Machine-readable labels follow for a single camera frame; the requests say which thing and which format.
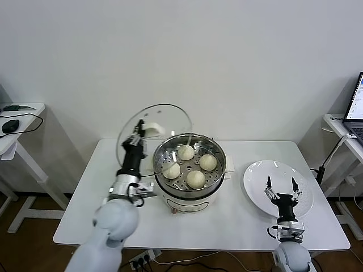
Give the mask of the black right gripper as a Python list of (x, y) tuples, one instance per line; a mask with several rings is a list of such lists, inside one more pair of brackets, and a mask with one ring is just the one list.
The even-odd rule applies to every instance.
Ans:
[(298, 199), (302, 194), (300, 191), (297, 182), (294, 177), (292, 177), (292, 188), (293, 195), (290, 194), (281, 194), (276, 193), (272, 189), (271, 177), (268, 176), (268, 180), (266, 183), (266, 188), (264, 189), (264, 193), (271, 200), (271, 202), (277, 206), (278, 208), (278, 218), (279, 219), (295, 219), (296, 215), (294, 213), (293, 208), (297, 206)]

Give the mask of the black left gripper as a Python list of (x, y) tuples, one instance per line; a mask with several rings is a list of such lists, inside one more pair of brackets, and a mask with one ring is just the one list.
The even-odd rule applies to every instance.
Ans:
[(120, 173), (140, 173), (141, 160), (148, 156), (143, 125), (144, 120), (139, 119), (129, 137), (130, 142), (122, 144), (125, 156)]

